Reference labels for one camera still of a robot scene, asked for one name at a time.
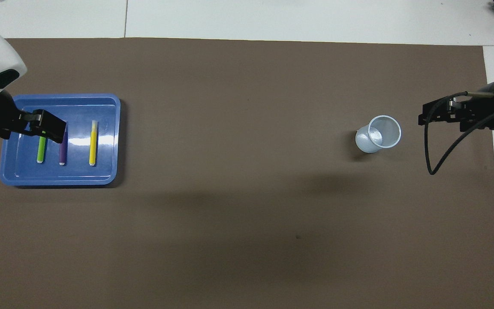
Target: blue tray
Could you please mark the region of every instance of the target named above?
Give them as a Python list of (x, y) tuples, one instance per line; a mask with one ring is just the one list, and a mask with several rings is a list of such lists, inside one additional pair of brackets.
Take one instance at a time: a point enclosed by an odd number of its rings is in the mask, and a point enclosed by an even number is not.
[[(67, 164), (59, 165), (59, 144), (47, 139), (45, 161), (36, 162), (39, 137), (12, 133), (3, 141), (0, 179), (11, 186), (106, 185), (117, 174), (121, 102), (114, 94), (23, 94), (16, 107), (45, 109), (67, 121)], [(89, 165), (91, 121), (98, 121), (96, 165)]]

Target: plastic cup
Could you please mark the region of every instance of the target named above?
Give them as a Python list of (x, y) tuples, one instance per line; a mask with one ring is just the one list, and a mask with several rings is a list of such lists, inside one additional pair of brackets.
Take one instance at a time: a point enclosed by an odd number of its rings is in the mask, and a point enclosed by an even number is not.
[(383, 148), (392, 148), (401, 138), (401, 127), (396, 119), (380, 115), (371, 119), (368, 125), (361, 127), (355, 134), (355, 144), (366, 153), (377, 152)]

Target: yellow marker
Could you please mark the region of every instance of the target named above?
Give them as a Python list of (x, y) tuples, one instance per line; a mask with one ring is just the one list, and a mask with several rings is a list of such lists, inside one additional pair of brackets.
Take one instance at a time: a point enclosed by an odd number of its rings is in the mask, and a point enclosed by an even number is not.
[(96, 164), (96, 135), (98, 131), (98, 121), (93, 121), (90, 127), (90, 151), (89, 151), (89, 165), (94, 166)]

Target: cup rim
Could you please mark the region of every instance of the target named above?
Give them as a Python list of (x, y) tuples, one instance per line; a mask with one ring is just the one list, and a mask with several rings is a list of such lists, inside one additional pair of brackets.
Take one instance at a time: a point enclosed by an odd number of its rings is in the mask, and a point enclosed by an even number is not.
[[(391, 119), (398, 126), (398, 131), (400, 131), (400, 133), (398, 134), (398, 139), (396, 139), (396, 141), (392, 145), (390, 145), (390, 146), (382, 146), (382, 145), (379, 145), (378, 143), (376, 143), (373, 140), (373, 138), (369, 134), (369, 130), (371, 129), (371, 125), (373, 124), (373, 121), (376, 121), (379, 118), (388, 118), (388, 119)], [(398, 144), (398, 142), (400, 141), (400, 139), (401, 139), (401, 127), (400, 127), (400, 124), (398, 123), (398, 121), (396, 121), (396, 119), (394, 119), (394, 118), (392, 118), (392, 117), (390, 117), (388, 115), (379, 115), (379, 116), (376, 116), (375, 118), (371, 119), (371, 121), (369, 121), (369, 125), (367, 126), (367, 136), (369, 137), (369, 140), (371, 141), (371, 143), (373, 143), (376, 147), (384, 148), (384, 149), (392, 148), (392, 147), (396, 146)]]

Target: green marker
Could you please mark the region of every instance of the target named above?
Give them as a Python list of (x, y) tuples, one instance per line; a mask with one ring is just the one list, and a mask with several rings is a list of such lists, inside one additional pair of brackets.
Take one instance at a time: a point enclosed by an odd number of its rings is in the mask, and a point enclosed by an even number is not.
[(47, 139), (45, 137), (39, 137), (39, 146), (37, 146), (37, 163), (42, 164), (45, 160), (45, 142)]

